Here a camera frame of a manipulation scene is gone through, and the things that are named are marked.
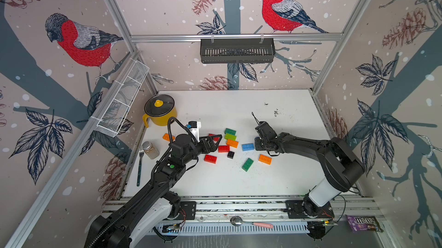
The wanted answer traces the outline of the blue lego brick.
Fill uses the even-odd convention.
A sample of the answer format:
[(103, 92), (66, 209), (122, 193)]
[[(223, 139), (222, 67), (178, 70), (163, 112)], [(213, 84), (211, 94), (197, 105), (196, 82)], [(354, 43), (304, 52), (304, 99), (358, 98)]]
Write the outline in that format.
[(253, 143), (245, 143), (241, 145), (242, 151), (253, 151), (254, 150), (254, 144)]

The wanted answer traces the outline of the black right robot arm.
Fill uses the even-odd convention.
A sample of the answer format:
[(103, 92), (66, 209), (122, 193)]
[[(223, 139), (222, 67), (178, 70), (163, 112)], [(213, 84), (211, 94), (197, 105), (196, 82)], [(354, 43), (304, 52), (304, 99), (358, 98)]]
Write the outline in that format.
[(258, 121), (258, 137), (254, 145), (271, 157), (296, 154), (320, 163), (324, 178), (304, 197), (303, 212), (310, 218), (319, 216), (325, 205), (341, 193), (349, 191), (366, 172), (361, 160), (349, 145), (338, 137), (331, 140), (306, 139), (289, 133), (276, 134), (265, 121)]

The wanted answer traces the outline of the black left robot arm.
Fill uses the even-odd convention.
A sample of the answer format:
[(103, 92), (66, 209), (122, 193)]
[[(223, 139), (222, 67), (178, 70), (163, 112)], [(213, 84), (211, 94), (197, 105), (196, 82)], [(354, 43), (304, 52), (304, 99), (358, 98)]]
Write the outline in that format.
[(181, 198), (171, 188), (187, 171), (187, 163), (199, 155), (216, 152), (222, 135), (199, 136), (191, 121), (185, 133), (170, 139), (156, 162), (148, 183), (109, 217), (98, 216), (86, 237), (87, 248), (134, 248), (160, 221), (179, 215)]

